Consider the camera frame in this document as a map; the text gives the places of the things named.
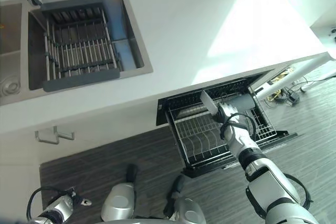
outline sink basin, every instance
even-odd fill
[[[0,98],[20,92],[21,4],[0,7]]]
[[[153,71],[129,0],[2,3],[0,12],[0,105]]]

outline white countertop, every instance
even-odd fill
[[[125,108],[326,52],[286,0],[130,2],[153,73],[4,105],[0,135]]]

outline gray wooden floor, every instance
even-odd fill
[[[309,79],[335,66],[323,66]],[[307,186],[314,200],[310,211],[320,224],[336,222],[335,84],[332,79],[302,94],[294,108],[269,108],[262,102],[276,129],[300,134],[267,156]],[[168,127],[42,164],[41,184],[75,186],[93,205],[79,207],[69,223],[96,223],[103,201],[111,187],[124,180],[129,163],[140,168],[135,214],[162,217],[165,194],[183,167]],[[210,224],[264,223],[245,196],[246,186],[244,172],[236,166],[188,179],[183,193],[200,204]],[[44,193],[43,199],[45,206],[50,194]]]

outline open dishwasher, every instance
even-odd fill
[[[203,90],[217,103],[243,94],[252,96],[255,107],[244,113],[253,118],[257,130],[256,143],[263,151],[297,136],[290,135],[287,131],[276,131],[256,99],[250,85],[264,74],[220,83],[158,101],[156,124],[169,123],[185,165],[183,173],[186,176],[197,177],[236,162],[219,137],[222,124],[213,120],[201,102]],[[240,123],[248,125],[250,132],[252,131],[251,122],[246,117],[240,117],[239,120]]]

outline metal rack bars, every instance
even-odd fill
[[[48,81],[117,67],[100,8],[52,14],[47,18],[45,51]]]
[[[224,94],[217,102],[227,101],[237,95],[237,93]],[[260,106],[259,101],[255,99],[255,102],[257,106],[245,113],[252,116],[255,120],[257,143],[259,143],[275,136],[276,131]],[[211,114],[201,103],[184,109],[188,110],[190,116],[179,118],[180,114],[177,110],[181,111],[181,108],[175,110],[169,109],[169,113],[174,120],[179,140],[184,146],[183,151],[188,163],[197,165],[221,156],[226,157],[229,154],[228,148],[219,137],[222,124],[215,122]],[[247,124],[250,130],[252,129],[251,122],[245,117],[241,116],[239,120]]]

